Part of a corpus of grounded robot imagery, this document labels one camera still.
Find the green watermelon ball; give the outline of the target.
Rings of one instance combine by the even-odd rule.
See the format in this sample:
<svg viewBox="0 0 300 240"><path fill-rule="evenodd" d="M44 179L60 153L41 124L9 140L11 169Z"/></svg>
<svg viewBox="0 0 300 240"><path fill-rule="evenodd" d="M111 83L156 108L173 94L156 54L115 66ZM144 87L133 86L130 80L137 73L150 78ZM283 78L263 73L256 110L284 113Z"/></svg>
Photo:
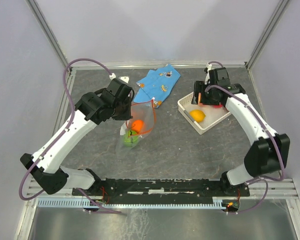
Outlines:
<svg viewBox="0 0 300 240"><path fill-rule="evenodd" d="M133 148L139 141L138 133L134 130L128 130L123 135L123 145L125 147Z"/></svg>

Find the orange fruit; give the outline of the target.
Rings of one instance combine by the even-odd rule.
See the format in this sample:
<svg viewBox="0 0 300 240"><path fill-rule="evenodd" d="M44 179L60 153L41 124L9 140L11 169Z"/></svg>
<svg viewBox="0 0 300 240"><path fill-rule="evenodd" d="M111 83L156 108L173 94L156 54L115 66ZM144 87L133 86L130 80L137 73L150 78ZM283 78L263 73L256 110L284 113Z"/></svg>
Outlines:
<svg viewBox="0 0 300 240"><path fill-rule="evenodd" d="M140 119L137 119L137 120L132 122L130 129L132 131L135 131L138 134L143 129L143 126L144 126L144 121L140 120Z"/></svg>

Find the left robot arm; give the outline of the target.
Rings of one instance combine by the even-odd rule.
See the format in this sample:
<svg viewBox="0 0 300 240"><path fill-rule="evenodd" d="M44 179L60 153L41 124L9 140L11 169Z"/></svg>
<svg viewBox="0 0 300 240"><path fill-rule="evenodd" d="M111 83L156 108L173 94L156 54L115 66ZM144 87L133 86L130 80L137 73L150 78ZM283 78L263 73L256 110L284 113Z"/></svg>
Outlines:
<svg viewBox="0 0 300 240"><path fill-rule="evenodd" d="M68 120L41 149L22 155L21 163L44 192L53 195L64 187L80 188L89 195L100 191L100 178L91 169L67 168L62 162L100 123L108 119L130 120L134 95L129 77L112 78L108 87L84 94L73 105Z"/></svg>

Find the peach fruit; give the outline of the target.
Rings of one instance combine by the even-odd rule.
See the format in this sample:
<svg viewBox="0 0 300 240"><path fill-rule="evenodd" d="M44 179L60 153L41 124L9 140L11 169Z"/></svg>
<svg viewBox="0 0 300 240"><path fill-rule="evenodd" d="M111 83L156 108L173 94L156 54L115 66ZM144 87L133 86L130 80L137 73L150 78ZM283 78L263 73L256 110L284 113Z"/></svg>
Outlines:
<svg viewBox="0 0 300 240"><path fill-rule="evenodd" d="M198 97L197 97L197 104L198 105L201 105L202 103L201 103L201 96L202 96L202 94L199 92L198 93Z"/></svg>

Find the red apple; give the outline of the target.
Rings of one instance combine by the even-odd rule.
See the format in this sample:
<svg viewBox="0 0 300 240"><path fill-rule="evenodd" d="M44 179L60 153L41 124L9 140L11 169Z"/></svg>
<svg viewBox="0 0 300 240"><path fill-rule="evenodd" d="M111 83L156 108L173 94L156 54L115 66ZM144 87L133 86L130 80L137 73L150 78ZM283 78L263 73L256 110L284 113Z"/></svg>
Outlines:
<svg viewBox="0 0 300 240"><path fill-rule="evenodd" d="M219 104L219 105L213 105L212 107L214 107L215 109L219 109L219 108L222 108L223 106L221 104Z"/></svg>

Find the clear zip top bag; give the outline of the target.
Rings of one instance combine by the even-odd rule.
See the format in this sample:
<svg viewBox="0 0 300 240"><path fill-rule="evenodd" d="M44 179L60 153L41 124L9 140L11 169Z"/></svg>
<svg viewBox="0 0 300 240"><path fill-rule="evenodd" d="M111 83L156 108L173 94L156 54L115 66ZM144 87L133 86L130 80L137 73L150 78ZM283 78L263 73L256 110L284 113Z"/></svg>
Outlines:
<svg viewBox="0 0 300 240"><path fill-rule="evenodd" d="M118 157L126 156L154 129L156 124L155 101L133 103L132 118L125 120L119 131L115 152Z"/></svg>

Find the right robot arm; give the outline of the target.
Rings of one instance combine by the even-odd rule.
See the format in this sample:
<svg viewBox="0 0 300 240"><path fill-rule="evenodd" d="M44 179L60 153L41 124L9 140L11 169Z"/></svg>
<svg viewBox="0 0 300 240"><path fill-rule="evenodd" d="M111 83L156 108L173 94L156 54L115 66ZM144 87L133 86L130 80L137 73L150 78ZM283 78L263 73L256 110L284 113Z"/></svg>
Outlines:
<svg viewBox="0 0 300 240"><path fill-rule="evenodd" d="M219 183L221 193L226 196L237 191L238 185L251 184L258 179L275 181L269 174L280 171L277 181L285 178L290 148L287 134L279 134L256 111L244 88L232 84L227 69L220 65L213 67L210 61L205 69L205 80L196 81L193 87L193 105L223 106L238 121L244 130L250 148L243 163L225 173L225 180Z"/></svg>

